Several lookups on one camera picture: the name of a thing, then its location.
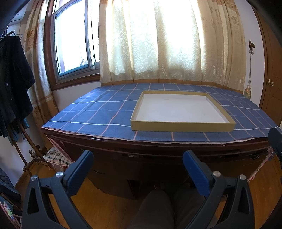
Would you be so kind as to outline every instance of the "door knob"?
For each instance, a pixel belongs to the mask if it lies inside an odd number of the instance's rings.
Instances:
[[[269,86],[274,86],[273,81],[271,81],[271,80],[269,79],[269,80],[268,80],[268,85],[269,85]]]

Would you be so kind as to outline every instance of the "floor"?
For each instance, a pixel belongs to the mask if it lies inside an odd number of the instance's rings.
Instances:
[[[53,176],[54,171],[41,164],[33,167],[32,174],[44,178]],[[249,183],[254,203],[256,229],[264,224],[282,195],[281,176],[280,163],[275,156],[265,163],[255,179]],[[28,182],[29,177],[26,177],[21,184],[17,185],[18,191],[23,196]],[[61,225],[69,228],[52,195],[50,199]],[[72,200],[91,227],[98,229],[126,229],[142,202],[141,199],[128,200],[104,194],[95,188],[88,178]],[[224,202],[221,202],[216,212],[217,217],[220,216],[223,207]]]

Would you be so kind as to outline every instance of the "gray pants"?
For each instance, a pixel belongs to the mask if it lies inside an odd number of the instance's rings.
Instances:
[[[179,188],[171,199],[163,190],[153,190],[128,229],[185,229],[204,200],[195,188]],[[208,228],[216,222],[214,217]]]

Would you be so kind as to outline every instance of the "wooden door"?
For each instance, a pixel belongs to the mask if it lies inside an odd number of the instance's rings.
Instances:
[[[282,47],[262,15],[254,11],[261,29],[265,54],[265,78],[259,106],[280,126],[282,120]]]

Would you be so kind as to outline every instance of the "metal screw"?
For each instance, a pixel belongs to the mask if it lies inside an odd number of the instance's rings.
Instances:
[[[213,175],[214,175],[215,177],[220,177],[220,176],[221,176],[221,173],[220,173],[219,171],[214,171],[214,172],[213,172]]]
[[[241,180],[246,180],[246,176],[245,176],[244,174],[241,174],[241,175],[240,175],[240,179],[241,179]]]
[[[64,175],[63,172],[57,172],[57,173],[56,173],[56,177],[61,177],[62,175]]]
[[[36,175],[33,175],[30,179],[31,179],[31,181],[34,181],[34,180],[37,179],[37,176],[36,176]]]

